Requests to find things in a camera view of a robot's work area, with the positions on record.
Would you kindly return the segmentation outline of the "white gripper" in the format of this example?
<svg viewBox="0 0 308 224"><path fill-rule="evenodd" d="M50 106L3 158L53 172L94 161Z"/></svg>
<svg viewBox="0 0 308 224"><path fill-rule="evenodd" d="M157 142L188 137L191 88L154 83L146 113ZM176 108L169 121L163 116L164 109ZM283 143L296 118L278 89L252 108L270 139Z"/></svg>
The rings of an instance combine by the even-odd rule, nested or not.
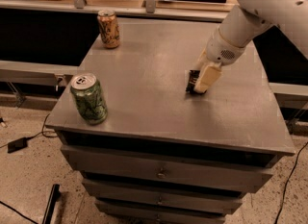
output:
<svg viewBox="0 0 308 224"><path fill-rule="evenodd" d="M205 93L208 88L221 76L221 66L234 63L245 50L226 41L215 29L210 36L206 50L198 57L195 69L199 70L199 76L193 90L197 93Z"/></svg>

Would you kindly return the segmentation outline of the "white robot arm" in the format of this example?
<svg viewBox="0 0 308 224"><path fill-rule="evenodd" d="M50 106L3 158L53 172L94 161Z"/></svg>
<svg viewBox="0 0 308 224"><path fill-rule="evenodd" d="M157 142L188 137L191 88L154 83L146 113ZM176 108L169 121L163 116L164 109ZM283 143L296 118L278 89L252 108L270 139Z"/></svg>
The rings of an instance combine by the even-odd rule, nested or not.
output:
<svg viewBox="0 0 308 224"><path fill-rule="evenodd" d="M277 27L302 53L308 55L307 0L237 0L230 13L209 37L195 64L199 75L192 84L205 93L221 76L221 69L235 62L245 47L271 27Z"/></svg>

